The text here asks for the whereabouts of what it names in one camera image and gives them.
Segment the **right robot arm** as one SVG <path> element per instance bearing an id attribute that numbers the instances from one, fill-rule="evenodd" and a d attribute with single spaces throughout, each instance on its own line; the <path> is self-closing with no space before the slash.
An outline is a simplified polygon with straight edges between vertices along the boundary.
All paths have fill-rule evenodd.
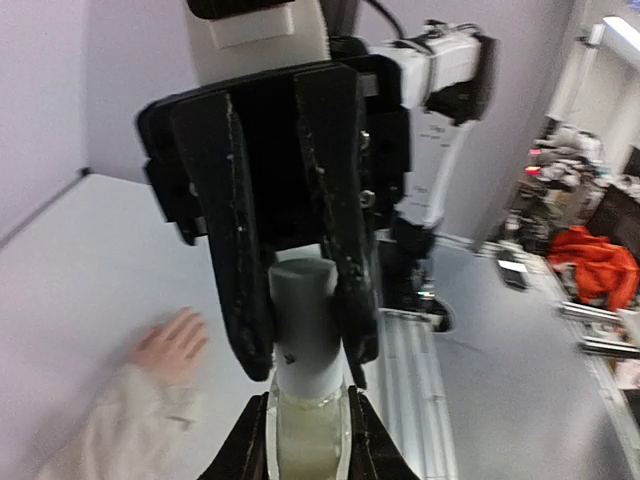
<path id="1" fill-rule="evenodd" d="M 146 176 L 183 241 L 206 237 L 227 337 L 265 380 L 282 330 L 267 287 L 279 252 L 318 245 L 356 383 L 378 354 L 377 311 L 422 306 L 418 271 L 444 215 L 468 130 L 485 114 L 498 43 L 430 20 L 373 48 L 335 37 L 330 56 L 156 100 L 136 126 Z"/>

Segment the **clear nail polish bottle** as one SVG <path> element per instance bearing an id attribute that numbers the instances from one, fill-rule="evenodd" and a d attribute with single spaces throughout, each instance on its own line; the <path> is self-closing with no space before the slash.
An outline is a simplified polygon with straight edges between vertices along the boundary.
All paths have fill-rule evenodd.
<path id="1" fill-rule="evenodd" d="M 300 399 L 272 385 L 265 420 L 270 479 L 347 480 L 353 446 L 348 390 Z"/>

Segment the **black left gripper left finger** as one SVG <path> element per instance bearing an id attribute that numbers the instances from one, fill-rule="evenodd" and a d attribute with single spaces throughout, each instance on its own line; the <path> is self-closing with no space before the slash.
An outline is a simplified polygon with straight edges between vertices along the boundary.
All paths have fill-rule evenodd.
<path id="1" fill-rule="evenodd" d="M 268 479 L 266 458 L 266 409 L 268 393 L 255 395 L 199 480 Z"/>

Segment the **white nail polish cap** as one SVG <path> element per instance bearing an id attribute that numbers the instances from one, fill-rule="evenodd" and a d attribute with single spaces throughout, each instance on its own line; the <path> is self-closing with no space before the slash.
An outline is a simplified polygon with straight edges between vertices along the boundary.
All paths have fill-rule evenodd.
<path id="1" fill-rule="evenodd" d="M 343 382 L 341 335 L 330 313 L 335 263 L 321 258 L 279 262 L 269 269 L 275 307 L 275 375 L 285 394 L 324 398 Z"/>

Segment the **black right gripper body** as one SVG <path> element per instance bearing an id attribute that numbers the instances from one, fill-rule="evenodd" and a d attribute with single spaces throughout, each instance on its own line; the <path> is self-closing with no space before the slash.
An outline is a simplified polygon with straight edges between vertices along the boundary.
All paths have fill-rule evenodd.
<path id="1" fill-rule="evenodd" d="M 237 117 L 261 247 L 274 252 L 311 244 L 329 247 L 325 206 L 301 151 L 295 80 L 311 75 L 315 117 L 319 126 L 331 132 L 325 144 L 334 149 L 349 109 L 324 107 L 320 95 L 337 89 L 335 70 L 356 72 L 362 89 L 356 128 L 368 133 L 369 144 L 360 152 L 357 172 L 361 189 L 375 195 L 373 205 L 362 211 L 363 250 L 371 252 L 373 232 L 391 221 L 410 167 L 409 113 L 401 105 L 400 68 L 381 55 L 248 75 L 171 95 L 140 111 L 136 125 L 148 156 L 145 174 L 167 222 L 176 226 L 185 244 L 193 246 L 207 234 L 195 183 L 184 163 L 192 150 L 186 143 L 222 139 L 226 122 L 215 120 L 208 111 L 214 99 L 222 98 L 230 100 Z"/>

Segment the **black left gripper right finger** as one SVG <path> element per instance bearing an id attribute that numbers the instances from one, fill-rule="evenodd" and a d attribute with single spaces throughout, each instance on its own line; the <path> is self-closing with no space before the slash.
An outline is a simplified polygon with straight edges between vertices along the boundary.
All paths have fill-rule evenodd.
<path id="1" fill-rule="evenodd" d="M 349 480 L 418 480 L 364 393 L 348 389 L 351 415 Z"/>

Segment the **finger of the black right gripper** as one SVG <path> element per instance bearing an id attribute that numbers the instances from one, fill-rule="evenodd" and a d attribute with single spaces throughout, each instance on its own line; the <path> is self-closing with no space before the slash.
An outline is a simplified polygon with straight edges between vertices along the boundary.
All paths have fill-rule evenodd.
<path id="1" fill-rule="evenodd" d="M 342 64 L 294 78 L 298 136 L 311 195 L 321 202 L 323 242 L 337 269 L 330 312 L 357 387 L 379 353 L 370 236 L 361 206 L 360 132 L 364 97 L 358 73 Z"/>
<path id="2" fill-rule="evenodd" d="M 180 102 L 171 123 L 206 224 L 230 346 L 247 376 L 265 381 L 273 368 L 273 312 L 239 116 L 230 95 L 218 92 Z"/>

